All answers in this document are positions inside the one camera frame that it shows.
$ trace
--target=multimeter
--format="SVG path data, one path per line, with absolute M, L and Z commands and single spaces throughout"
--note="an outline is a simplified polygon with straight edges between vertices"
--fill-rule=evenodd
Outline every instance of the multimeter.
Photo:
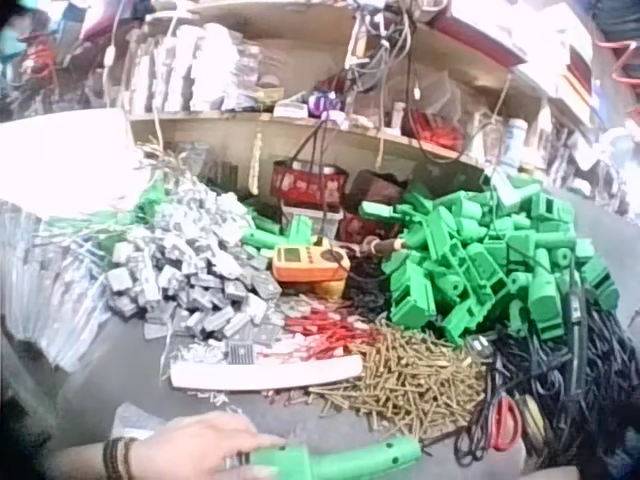
M 276 248 L 273 276 L 279 282 L 316 283 L 346 280 L 351 262 L 341 248 L 291 246 Z

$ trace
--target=human hand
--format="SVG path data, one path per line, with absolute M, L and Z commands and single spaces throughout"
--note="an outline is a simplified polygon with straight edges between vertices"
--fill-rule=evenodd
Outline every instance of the human hand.
M 271 467 L 249 465 L 224 471 L 225 458 L 284 444 L 259 434 L 244 415 L 212 412 L 176 418 L 146 440 L 133 443 L 131 473 L 140 480 L 263 480 Z

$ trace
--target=white container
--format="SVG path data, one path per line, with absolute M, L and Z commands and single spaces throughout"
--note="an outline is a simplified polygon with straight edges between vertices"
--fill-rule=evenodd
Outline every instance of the white container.
M 520 118 L 512 118 L 504 131 L 504 154 L 500 164 L 507 173 L 518 173 L 518 168 L 525 154 L 524 142 L 529 124 Z
M 282 205 L 282 228 L 287 228 L 289 225 L 289 220 L 293 218 L 294 215 L 304 215 L 305 217 L 309 217 L 311 222 L 313 223 L 313 234 L 320 235 L 320 228 L 322 227 L 322 210 L 312 210 L 310 208 L 297 208 L 297 207 L 287 207 L 286 205 Z M 327 212 L 327 218 L 324 222 L 324 236 L 330 240 L 334 240 L 336 238 L 336 234 L 338 233 L 338 225 L 340 224 L 340 220 L 344 218 L 344 210 L 340 208 L 338 213 Z

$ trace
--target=white plastic piece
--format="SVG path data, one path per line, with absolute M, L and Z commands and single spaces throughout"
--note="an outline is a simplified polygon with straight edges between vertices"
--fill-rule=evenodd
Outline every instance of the white plastic piece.
M 297 208 L 297 207 L 288 207 L 286 205 L 282 205 L 282 211 L 284 215 L 282 216 L 282 226 L 283 228 L 287 228 L 289 224 L 289 219 L 293 218 L 294 215 L 304 215 L 305 217 L 309 217 L 313 224 L 313 234 L 320 235 L 320 229 L 322 227 L 322 210 L 312 210 L 310 208 Z M 327 212 L 327 217 L 325 219 L 324 224 L 324 237 L 333 240 L 336 238 L 336 234 L 338 233 L 338 225 L 340 224 L 340 220 L 344 218 L 344 210 L 342 208 L 337 213 Z
M 322 385 L 362 373 L 359 355 L 280 365 L 207 365 L 177 361 L 171 365 L 176 388 L 214 391 L 259 391 Z

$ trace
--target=wooden shelf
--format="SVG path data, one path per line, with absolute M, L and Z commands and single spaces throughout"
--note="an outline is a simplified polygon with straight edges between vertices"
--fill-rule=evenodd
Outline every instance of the wooden shelf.
M 286 39 L 344 46 L 345 54 L 354 14 L 345 2 L 309 3 L 308 0 L 216 0 L 190 10 L 202 22 L 216 22 L 247 39 Z M 471 87 L 499 92 L 510 69 L 472 45 L 461 43 L 424 24 L 412 39 L 414 60 L 449 71 L 451 78 Z M 509 95 L 537 96 L 520 77 L 513 77 Z
M 159 114 L 161 122 L 238 122 L 241 123 L 259 123 L 264 122 L 271 126 L 295 127 L 306 129 L 309 132 L 318 125 L 319 120 L 313 118 L 287 118 L 274 117 L 270 113 L 223 113 L 223 112 L 203 112 L 203 113 L 161 113 Z M 132 123 L 153 122 L 152 114 L 134 115 L 130 117 Z M 350 128 L 349 130 L 340 130 L 337 126 L 329 124 L 328 130 L 335 133 L 335 136 L 328 137 L 327 141 L 343 144 L 349 147 L 355 147 L 362 150 L 377 152 L 380 145 L 380 137 L 384 138 L 384 155 L 385 157 L 396 157 L 410 161 L 422 161 L 426 159 L 420 150 L 422 148 L 430 155 L 438 159 L 454 160 L 458 157 L 458 152 L 449 150 L 438 145 L 428 142 L 418 142 L 413 138 L 399 135 L 393 135 L 386 132 L 378 133 L 377 129 L 366 128 Z M 459 161 L 478 166 L 473 158 L 463 155 Z

